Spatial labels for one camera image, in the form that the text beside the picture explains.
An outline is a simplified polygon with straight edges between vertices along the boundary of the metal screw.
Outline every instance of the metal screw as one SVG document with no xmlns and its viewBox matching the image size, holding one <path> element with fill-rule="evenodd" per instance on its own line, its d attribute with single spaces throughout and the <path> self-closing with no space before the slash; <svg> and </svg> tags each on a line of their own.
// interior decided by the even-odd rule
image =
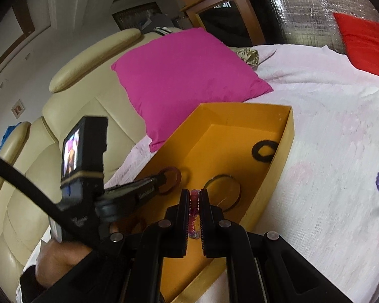
<svg viewBox="0 0 379 303">
<path fill-rule="evenodd" d="M 219 221 L 219 226 L 221 228 L 228 228 L 231 226 L 231 222 L 229 220 L 220 220 Z"/>
<path fill-rule="evenodd" d="M 269 231 L 267 232 L 267 238 L 269 240 L 278 240 L 279 239 L 279 234 L 278 232 L 275 232 L 275 231 Z"/>
<path fill-rule="evenodd" d="M 170 220 L 164 219 L 159 221 L 160 228 L 168 228 L 169 226 L 171 226 Z"/>
<path fill-rule="evenodd" d="M 116 243 L 116 242 L 120 242 L 124 238 L 124 235 L 120 232 L 114 232 L 113 234 L 110 235 L 109 238 L 111 239 L 112 242 Z"/>
</svg>

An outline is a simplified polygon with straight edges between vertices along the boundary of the red pillow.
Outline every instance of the red pillow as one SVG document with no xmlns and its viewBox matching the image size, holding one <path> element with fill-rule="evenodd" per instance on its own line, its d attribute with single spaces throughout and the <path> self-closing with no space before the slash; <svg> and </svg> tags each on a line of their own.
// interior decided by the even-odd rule
<svg viewBox="0 0 379 303">
<path fill-rule="evenodd" d="M 333 13 L 351 64 L 379 76 L 379 23 Z"/>
</svg>

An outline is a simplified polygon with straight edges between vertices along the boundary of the pink pillow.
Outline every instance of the pink pillow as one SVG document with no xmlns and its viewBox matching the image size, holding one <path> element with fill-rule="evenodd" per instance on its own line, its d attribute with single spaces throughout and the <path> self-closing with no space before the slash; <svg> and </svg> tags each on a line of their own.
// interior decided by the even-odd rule
<svg viewBox="0 0 379 303">
<path fill-rule="evenodd" d="M 130 50 L 111 69 L 158 150 L 200 103 L 243 102 L 272 92 L 252 68 L 203 28 Z"/>
</svg>

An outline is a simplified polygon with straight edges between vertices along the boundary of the camera screen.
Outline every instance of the camera screen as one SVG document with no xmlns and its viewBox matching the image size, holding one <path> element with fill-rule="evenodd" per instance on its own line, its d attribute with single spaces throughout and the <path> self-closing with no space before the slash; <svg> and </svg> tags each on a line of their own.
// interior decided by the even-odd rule
<svg viewBox="0 0 379 303">
<path fill-rule="evenodd" d="M 65 143 L 63 156 L 63 176 L 73 172 L 77 167 L 77 147 L 79 146 L 79 130 L 74 132 Z"/>
</svg>

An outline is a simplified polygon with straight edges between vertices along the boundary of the cardboard box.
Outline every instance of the cardboard box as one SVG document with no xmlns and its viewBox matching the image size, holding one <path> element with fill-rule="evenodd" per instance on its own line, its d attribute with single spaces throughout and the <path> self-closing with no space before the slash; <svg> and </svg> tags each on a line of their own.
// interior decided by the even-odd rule
<svg viewBox="0 0 379 303">
<path fill-rule="evenodd" d="M 247 103 L 200 105 L 153 156 L 137 179 L 155 174 L 167 166 L 182 172 L 173 193 L 156 196 L 137 216 L 151 224 L 164 217 L 167 207 L 178 204 L 182 188 L 202 189 L 218 174 L 233 176 L 241 185 L 241 199 L 225 218 L 253 230 L 280 178 L 294 137 L 292 108 Z M 255 160 L 253 146 L 262 140 L 279 143 L 271 163 Z M 270 154 L 270 148 L 259 152 Z M 211 204 L 234 202 L 238 193 L 224 188 L 209 190 Z M 184 259 L 164 259 L 161 292 L 166 302 L 195 302 L 221 275 L 225 259 L 206 259 L 201 240 L 188 239 Z"/>
</svg>

